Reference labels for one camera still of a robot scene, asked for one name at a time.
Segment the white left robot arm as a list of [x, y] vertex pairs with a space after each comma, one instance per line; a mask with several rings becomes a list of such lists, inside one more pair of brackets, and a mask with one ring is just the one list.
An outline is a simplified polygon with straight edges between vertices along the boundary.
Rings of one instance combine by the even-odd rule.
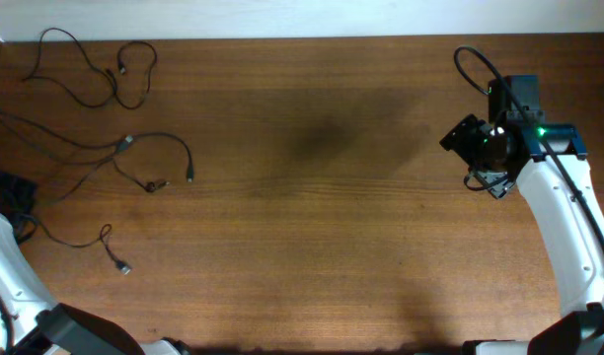
[[20, 251], [37, 185], [0, 171], [0, 354], [189, 354], [179, 340], [137, 342], [119, 325], [56, 301]]

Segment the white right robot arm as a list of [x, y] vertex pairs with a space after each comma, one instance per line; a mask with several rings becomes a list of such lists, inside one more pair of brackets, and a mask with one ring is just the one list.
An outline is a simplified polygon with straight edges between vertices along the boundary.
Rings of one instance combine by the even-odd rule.
[[561, 318], [529, 340], [471, 340], [465, 354], [604, 354], [604, 216], [587, 150], [571, 124], [549, 123], [534, 75], [489, 83], [489, 118], [470, 114], [440, 141], [475, 191], [528, 203], [557, 280]]

